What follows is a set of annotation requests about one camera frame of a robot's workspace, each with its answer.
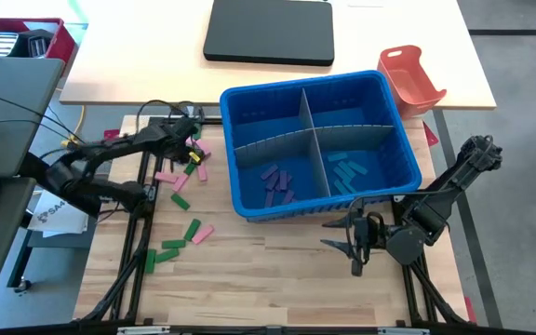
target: wheel caster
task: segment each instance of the wheel caster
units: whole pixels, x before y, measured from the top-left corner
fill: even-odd
[[[22,293],[30,289],[30,287],[33,285],[33,283],[30,280],[24,279],[24,277],[21,278],[20,284],[17,288],[14,288],[15,293]]]

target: black laptop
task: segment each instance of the black laptop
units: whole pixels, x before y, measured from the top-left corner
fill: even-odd
[[[287,0],[214,0],[207,60],[329,66],[332,6]]]

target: gray floor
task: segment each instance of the gray floor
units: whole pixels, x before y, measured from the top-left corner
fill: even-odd
[[[459,3],[469,28],[536,28],[536,0]],[[482,175],[467,194],[503,326],[536,330],[536,37],[475,37],[474,42],[499,108],[496,112],[445,112],[445,116],[455,152],[475,134],[491,134],[504,148],[502,168]],[[79,107],[60,106],[56,99],[51,107],[68,127],[76,124]],[[120,127],[123,115],[136,111],[136,107],[90,107],[83,137],[99,139],[104,129]],[[430,114],[426,122],[436,131]],[[59,142],[56,135],[42,129],[32,151],[41,154]],[[439,174],[446,168],[439,145],[432,148],[432,154]],[[465,295],[474,302],[477,321],[485,325],[458,215],[450,224]],[[34,288],[18,296],[5,283],[22,236],[20,232],[0,278],[0,328],[70,320],[87,252],[37,249],[27,271]]]

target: wooden work surface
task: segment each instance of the wooden work surface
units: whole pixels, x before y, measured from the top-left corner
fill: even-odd
[[[141,123],[148,123],[147,117]],[[405,122],[423,175],[423,186],[435,173],[421,119]],[[126,116],[122,132],[133,132],[135,117]],[[320,238],[344,240],[344,230],[321,227],[343,212],[297,217],[285,221],[249,223],[235,214],[221,126],[204,126],[209,144],[208,181],[194,173],[181,190],[191,207],[184,211],[169,198],[171,185],[162,183],[150,248],[163,240],[182,238],[193,218],[212,224],[215,232],[202,244],[188,244],[175,261],[158,263],[145,275],[138,319],[155,324],[207,326],[323,325],[391,326],[409,320],[402,272],[385,251],[375,250],[363,277],[351,276],[351,263]],[[141,156],[115,159],[110,180],[136,180]],[[148,176],[153,171],[151,159]],[[372,206],[393,222],[389,204]],[[117,276],[127,229],[127,214],[116,213],[99,224],[88,255],[75,317],[90,312]],[[429,273],[458,315],[466,317],[448,232],[426,248]],[[421,287],[416,286],[422,315]],[[130,289],[125,290],[124,308]]]
[[[494,109],[495,100],[456,0],[336,0],[330,67],[207,61],[212,0],[100,0],[60,95],[66,104],[216,104],[230,87],[377,68],[386,48],[416,45],[437,107]]]

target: blue plastic bin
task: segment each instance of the blue plastic bin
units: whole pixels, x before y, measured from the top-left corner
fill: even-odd
[[[283,83],[235,87],[221,95],[234,210],[249,221],[267,221],[346,208],[357,196],[404,193],[421,184],[421,172],[384,76],[377,71]],[[368,173],[356,173],[356,193],[336,181],[346,154]],[[275,193],[265,208],[260,175],[277,164],[292,176],[295,202]]]

